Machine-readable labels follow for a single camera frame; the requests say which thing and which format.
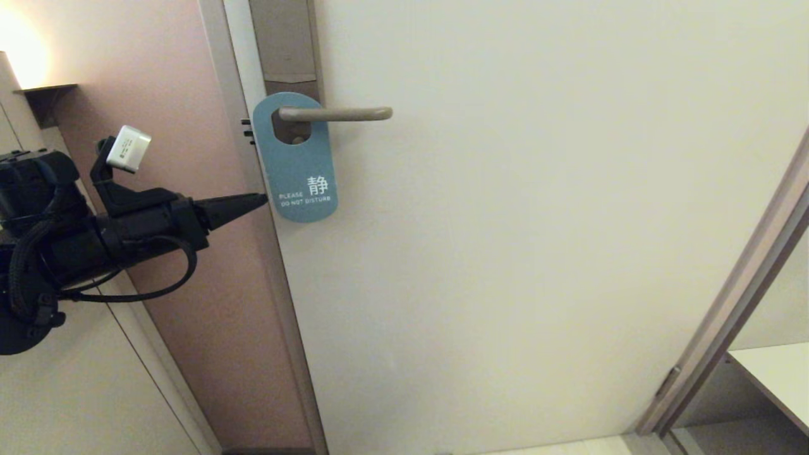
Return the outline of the white door hanger sign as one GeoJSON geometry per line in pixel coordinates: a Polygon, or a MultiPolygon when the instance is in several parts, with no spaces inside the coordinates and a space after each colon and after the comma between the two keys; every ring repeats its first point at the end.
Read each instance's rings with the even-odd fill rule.
{"type": "Polygon", "coordinates": [[[326,122],[312,122],[311,135],[300,144],[277,137],[272,115],[281,107],[312,109],[320,104],[306,95],[279,92],[267,96],[252,112],[253,140],[277,213],[298,224],[324,220],[338,209],[338,185],[326,122]]]}

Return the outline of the bronze door lock plate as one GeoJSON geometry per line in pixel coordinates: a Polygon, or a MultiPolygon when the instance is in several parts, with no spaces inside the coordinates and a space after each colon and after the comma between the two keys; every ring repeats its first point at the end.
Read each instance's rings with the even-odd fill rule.
{"type": "Polygon", "coordinates": [[[320,100],[309,0],[249,0],[267,95],[294,92],[320,100]]]}

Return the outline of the cream white door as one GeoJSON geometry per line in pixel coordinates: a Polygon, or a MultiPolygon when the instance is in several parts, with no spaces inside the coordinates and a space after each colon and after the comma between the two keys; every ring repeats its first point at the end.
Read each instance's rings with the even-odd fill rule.
{"type": "MultiPolygon", "coordinates": [[[[272,210],[329,455],[631,430],[809,123],[809,0],[309,0],[338,209],[272,210]]],[[[249,0],[224,0],[246,101],[249,0]]]]}

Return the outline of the cream wardrobe panel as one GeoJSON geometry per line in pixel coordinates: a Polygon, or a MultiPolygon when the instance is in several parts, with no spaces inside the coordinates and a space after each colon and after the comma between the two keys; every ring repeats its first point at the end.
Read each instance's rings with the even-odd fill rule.
{"type": "Polygon", "coordinates": [[[43,343],[0,355],[0,455],[221,455],[143,303],[63,310],[43,343]]]}

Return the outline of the white closet shelf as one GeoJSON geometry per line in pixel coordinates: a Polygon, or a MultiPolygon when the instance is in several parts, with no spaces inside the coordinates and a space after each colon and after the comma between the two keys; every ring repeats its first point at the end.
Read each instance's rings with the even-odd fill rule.
{"type": "Polygon", "coordinates": [[[732,349],[728,357],[809,437],[809,342],[732,349]]]}

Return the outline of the taupe frame hinge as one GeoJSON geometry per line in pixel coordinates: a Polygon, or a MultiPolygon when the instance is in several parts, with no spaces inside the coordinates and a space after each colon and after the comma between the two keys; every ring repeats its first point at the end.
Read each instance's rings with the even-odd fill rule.
{"type": "Polygon", "coordinates": [[[678,377],[680,372],[681,372],[681,366],[679,366],[679,365],[673,366],[667,372],[667,374],[664,377],[664,380],[660,383],[660,386],[658,386],[658,389],[656,389],[656,391],[655,391],[655,398],[657,398],[657,397],[661,396],[662,394],[665,394],[665,392],[667,392],[667,390],[671,386],[671,383],[673,383],[673,381],[676,380],[676,378],[678,377]]]}

